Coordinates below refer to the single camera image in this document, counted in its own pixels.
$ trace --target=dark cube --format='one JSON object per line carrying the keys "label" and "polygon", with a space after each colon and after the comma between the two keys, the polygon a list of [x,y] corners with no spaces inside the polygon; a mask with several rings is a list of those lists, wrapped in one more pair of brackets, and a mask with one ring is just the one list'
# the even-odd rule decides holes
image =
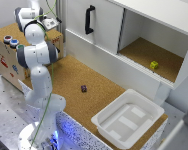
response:
{"label": "dark cube", "polygon": [[84,93],[84,92],[87,92],[87,87],[86,87],[86,85],[82,85],[82,86],[81,86],[81,90],[82,90],[83,93]]}

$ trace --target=cardboard box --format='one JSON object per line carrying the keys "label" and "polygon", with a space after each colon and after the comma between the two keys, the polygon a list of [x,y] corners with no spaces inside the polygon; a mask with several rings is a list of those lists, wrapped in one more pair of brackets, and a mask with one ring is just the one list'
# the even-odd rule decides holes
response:
{"label": "cardboard box", "polygon": [[[49,40],[60,50],[59,59],[63,58],[63,35],[56,30],[51,30],[47,34]],[[16,23],[0,29],[0,74],[19,90],[22,90],[18,79],[22,81],[28,78],[30,71],[18,64],[16,49],[12,49],[9,45],[4,44],[3,38],[6,35],[11,35],[14,39],[19,40],[20,44],[25,46],[30,44],[25,39],[24,34],[19,31]]]}

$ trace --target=black handle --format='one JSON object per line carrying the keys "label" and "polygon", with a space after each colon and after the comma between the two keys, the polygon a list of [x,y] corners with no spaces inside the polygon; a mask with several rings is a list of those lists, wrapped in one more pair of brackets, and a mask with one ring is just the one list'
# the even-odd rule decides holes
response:
{"label": "black handle", "polygon": [[94,30],[90,28],[90,12],[95,10],[95,7],[90,5],[90,8],[86,10],[86,24],[85,24],[85,31],[86,34],[92,33]]}

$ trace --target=brown cork surface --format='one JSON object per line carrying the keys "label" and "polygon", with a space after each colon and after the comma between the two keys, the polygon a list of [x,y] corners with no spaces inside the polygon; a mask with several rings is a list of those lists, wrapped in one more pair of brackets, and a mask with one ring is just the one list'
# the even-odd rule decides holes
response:
{"label": "brown cork surface", "polygon": [[[50,30],[47,32],[49,40],[52,40],[58,36],[62,36],[62,34],[56,30]],[[17,23],[10,24],[6,27],[0,28],[0,41],[4,43],[4,37],[6,35],[11,35],[13,39],[19,40],[20,44],[29,46],[30,44],[27,42],[24,33],[20,32]]]}
{"label": "brown cork surface", "polygon": [[[29,78],[23,82],[32,87]],[[88,91],[86,93],[81,92],[81,85],[87,86]],[[64,111],[116,150],[115,146],[98,133],[96,126],[91,122],[91,118],[123,92],[125,92],[125,89],[72,56],[67,56],[54,64],[53,93],[66,98]],[[164,114],[131,150],[139,150],[166,119],[167,115]]]}
{"label": "brown cork surface", "polygon": [[[154,71],[162,77],[175,82],[183,58],[177,56],[143,38],[139,38],[119,53]],[[158,62],[157,69],[150,68],[152,61]]]}

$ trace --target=yellow cube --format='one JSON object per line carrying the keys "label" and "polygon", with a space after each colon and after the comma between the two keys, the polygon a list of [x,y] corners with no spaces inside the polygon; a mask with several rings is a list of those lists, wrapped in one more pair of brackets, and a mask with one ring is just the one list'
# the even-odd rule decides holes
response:
{"label": "yellow cube", "polygon": [[158,67],[158,65],[159,65],[158,62],[153,61],[153,62],[151,62],[150,67],[153,69],[156,69]]}

